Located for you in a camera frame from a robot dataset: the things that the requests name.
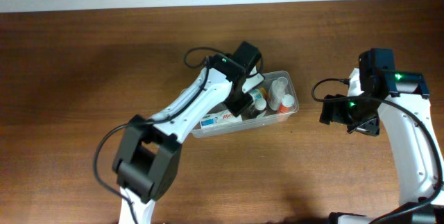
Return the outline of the black bottle white cap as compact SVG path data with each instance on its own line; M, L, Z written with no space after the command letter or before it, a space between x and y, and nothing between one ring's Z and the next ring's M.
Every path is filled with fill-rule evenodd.
M263 117L266 113L266 100L264 98L259 98L254 102L249 112L249 117L251 119L256 119Z

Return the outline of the small jar gold lid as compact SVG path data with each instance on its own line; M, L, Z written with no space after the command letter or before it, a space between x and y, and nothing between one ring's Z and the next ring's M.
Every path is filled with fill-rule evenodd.
M267 91L264 87L256 87L249 91L249 94L253 98L253 101L257 101L259 99L267 100Z

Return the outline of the orange tube white cap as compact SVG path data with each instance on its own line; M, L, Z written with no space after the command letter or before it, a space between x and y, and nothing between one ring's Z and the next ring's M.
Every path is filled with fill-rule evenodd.
M281 99L281 104L278 108L279 113L288 112L295 105L295 98L290 94L285 94Z

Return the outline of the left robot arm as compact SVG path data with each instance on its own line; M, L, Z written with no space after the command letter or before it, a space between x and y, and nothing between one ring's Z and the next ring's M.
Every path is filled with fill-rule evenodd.
M124 126L112 163L122 196L120 223L150 223L155 202L172 185L182 143L214 107L237 117L253 102L249 90L262 81L259 49L242 42L233 53L206 57L197 79L162 111L134 116Z

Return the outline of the white Panadol box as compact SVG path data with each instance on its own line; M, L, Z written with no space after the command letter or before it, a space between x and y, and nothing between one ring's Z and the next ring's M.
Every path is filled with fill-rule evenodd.
M224 110L216 113L206 114L200 120L200 127L202 129L213 128L220 125L239 122L242 122L241 116L235 117L229 110Z

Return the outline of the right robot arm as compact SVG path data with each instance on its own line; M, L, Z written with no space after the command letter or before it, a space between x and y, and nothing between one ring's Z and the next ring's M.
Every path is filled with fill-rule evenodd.
M378 136L384 127L398 175L398 208L380 217L332 212L328 223L443 222L443 156L431 120L430 93L421 73L395 68L393 51L373 48L341 83L346 95L320 100L320 121L336 122L348 133Z

